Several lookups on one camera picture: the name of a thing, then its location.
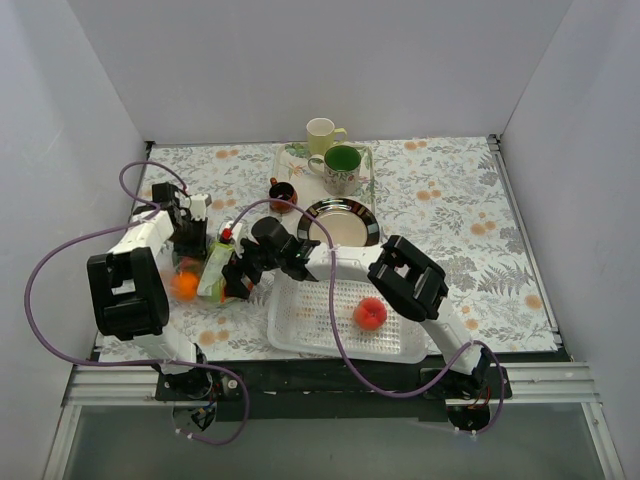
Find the clear zip top bag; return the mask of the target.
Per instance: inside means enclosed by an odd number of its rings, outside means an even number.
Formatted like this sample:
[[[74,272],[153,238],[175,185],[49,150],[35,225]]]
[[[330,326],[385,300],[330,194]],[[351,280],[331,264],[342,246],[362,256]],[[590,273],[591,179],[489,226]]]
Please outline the clear zip top bag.
[[[223,268],[244,248],[231,239],[228,243],[205,235],[204,243],[173,242],[158,260],[160,278],[169,297],[181,303],[196,301],[224,304],[232,300]]]

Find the fake peach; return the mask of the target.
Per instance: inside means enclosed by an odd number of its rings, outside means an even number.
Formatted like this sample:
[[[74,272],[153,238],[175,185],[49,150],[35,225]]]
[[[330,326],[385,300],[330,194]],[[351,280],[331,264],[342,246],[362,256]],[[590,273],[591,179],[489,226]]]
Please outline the fake peach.
[[[363,298],[353,312],[353,321],[365,331],[375,331],[387,320],[384,303],[376,297]]]

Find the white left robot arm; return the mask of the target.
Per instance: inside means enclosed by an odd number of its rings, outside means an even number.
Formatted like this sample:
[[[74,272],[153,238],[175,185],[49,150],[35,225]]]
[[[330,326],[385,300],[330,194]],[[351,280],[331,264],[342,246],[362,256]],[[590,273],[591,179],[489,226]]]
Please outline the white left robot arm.
[[[212,390],[201,348],[170,324],[170,304],[157,259],[167,242],[179,256],[207,254],[208,194],[188,195],[168,182],[152,186],[152,200],[133,210],[121,240],[87,261],[96,324],[105,337],[137,346],[168,387],[190,399]]]

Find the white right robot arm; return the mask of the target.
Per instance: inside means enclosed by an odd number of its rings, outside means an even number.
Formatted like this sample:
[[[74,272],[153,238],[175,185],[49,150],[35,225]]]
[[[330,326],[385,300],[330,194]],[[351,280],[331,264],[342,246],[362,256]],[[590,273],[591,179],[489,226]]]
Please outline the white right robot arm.
[[[240,222],[223,226],[219,239],[234,252],[222,269],[225,293],[245,299],[266,271],[279,270],[299,282],[368,282],[401,317],[421,326],[446,362],[420,393],[436,385],[445,392],[475,397],[489,384],[492,365],[486,346],[472,340],[448,298],[444,270],[409,240],[392,235],[384,244],[363,247],[298,240],[274,217],[257,221],[249,235]]]

